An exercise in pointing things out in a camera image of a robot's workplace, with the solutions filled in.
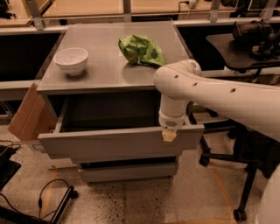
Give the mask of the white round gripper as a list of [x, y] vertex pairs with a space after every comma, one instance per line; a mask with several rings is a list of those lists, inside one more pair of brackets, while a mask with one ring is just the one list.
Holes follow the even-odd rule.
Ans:
[[171, 143], [177, 136], [177, 131], [184, 124], [185, 115], [181, 116], [169, 116], [159, 110], [158, 121], [160, 126], [164, 129], [162, 131], [162, 138], [165, 142]]

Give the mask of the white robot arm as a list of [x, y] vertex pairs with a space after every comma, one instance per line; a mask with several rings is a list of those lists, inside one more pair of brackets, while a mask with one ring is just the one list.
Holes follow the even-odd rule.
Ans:
[[173, 141], [181, 129], [189, 103], [211, 109], [237, 122], [232, 155], [204, 153], [203, 158], [247, 165], [248, 176], [234, 218], [247, 218], [245, 206], [256, 172], [269, 178], [255, 224], [279, 224], [280, 90], [268, 85], [216, 80], [200, 76], [193, 59], [160, 67], [154, 85], [161, 93], [159, 124], [163, 139]]

